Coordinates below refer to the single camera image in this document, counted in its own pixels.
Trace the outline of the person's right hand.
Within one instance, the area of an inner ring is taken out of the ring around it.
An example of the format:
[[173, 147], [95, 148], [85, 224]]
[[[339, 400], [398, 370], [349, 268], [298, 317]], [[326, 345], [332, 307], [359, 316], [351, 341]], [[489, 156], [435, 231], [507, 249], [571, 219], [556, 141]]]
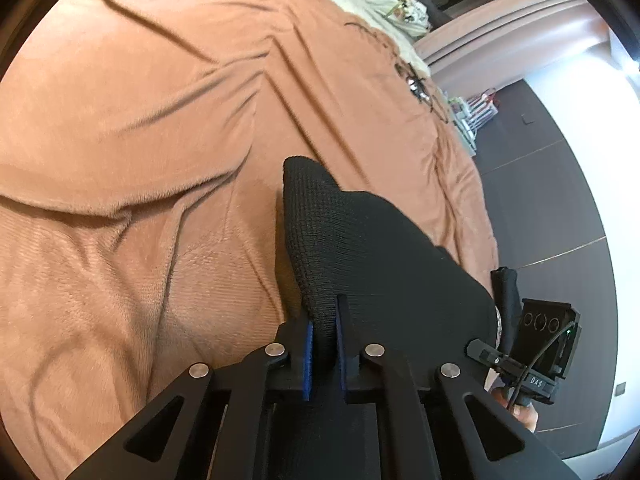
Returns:
[[502, 405], [509, 413], [517, 419], [526, 429], [530, 432], [535, 432], [538, 424], [538, 412], [533, 404], [529, 406], [523, 406], [520, 404], [514, 404], [512, 408], [508, 407], [508, 400], [504, 396], [503, 388], [495, 388], [491, 390], [492, 397]]

